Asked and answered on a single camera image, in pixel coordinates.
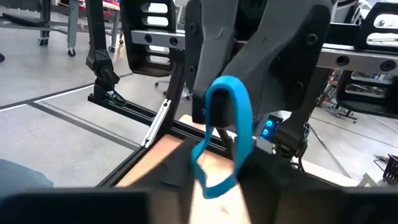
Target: gray floor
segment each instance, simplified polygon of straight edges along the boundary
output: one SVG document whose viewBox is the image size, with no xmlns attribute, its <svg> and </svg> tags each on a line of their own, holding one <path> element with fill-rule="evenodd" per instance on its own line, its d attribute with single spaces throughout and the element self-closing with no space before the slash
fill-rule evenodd
<svg viewBox="0 0 398 224">
<path fill-rule="evenodd" d="M 85 65 L 88 34 L 78 34 L 76 57 L 70 58 L 63 34 L 52 32 L 50 45 L 39 47 L 37 31 L 0 31 L 0 52 L 6 56 L 0 64 L 0 106 L 94 81 Z M 130 73 L 123 46 L 118 47 L 113 62 L 117 74 Z M 130 75 L 121 79 L 117 90 L 127 100 L 157 111 L 167 86 L 156 88 L 156 81 Z M 0 173 L 8 174 L 0 179 L 11 176 L 21 188 L 94 186 L 132 153 L 148 127 L 87 102 L 91 92 L 89 86 L 37 102 L 35 107 L 0 112 Z M 46 108 L 65 119 L 46 113 Z M 190 101 L 181 99 L 177 118 L 190 110 Z M 365 172 L 378 169 L 374 154 L 398 154 L 397 121 L 355 116 L 357 124 L 317 108 L 310 120 L 315 133 L 309 136 L 304 159 L 360 179 Z"/>
</svg>

